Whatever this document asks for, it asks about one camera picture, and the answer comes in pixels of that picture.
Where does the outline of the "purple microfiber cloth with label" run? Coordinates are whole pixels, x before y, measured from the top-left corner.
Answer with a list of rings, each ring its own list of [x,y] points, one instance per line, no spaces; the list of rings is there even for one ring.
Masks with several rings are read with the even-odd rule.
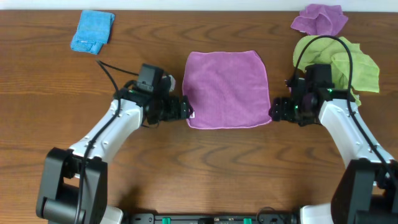
[[[254,50],[191,52],[182,91],[193,107],[191,128],[255,128],[272,121],[266,67]]]

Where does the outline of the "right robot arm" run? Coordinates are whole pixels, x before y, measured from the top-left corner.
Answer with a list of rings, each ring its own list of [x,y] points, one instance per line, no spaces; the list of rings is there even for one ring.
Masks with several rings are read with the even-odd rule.
[[[272,120],[324,126],[345,164],[331,202],[302,207],[298,223],[397,223],[397,188],[386,171],[397,174],[397,161],[371,134],[354,98],[335,88],[330,65],[309,65],[286,84],[290,96],[274,99]]]

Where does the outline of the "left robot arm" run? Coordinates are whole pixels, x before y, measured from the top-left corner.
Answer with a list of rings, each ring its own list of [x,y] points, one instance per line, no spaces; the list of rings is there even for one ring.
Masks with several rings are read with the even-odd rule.
[[[108,205],[108,166],[139,128],[190,117],[175,84],[165,70],[143,64],[137,79],[116,86],[109,109],[83,138],[46,155],[36,215],[49,223],[122,223],[123,211]]]

